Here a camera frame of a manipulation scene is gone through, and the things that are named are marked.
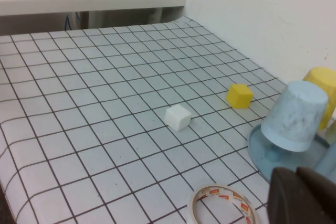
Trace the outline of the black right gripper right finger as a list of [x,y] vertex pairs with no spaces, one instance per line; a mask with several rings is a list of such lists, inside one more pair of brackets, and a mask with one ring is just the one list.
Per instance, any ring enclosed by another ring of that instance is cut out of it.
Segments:
[[324,215],[335,223],[335,183],[307,167],[299,167],[298,175],[321,206]]

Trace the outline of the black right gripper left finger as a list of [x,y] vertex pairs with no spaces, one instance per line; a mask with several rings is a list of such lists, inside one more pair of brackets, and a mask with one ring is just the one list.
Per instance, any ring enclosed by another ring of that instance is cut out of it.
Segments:
[[330,223],[321,206],[296,171],[275,168],[267,202],[270,223]]

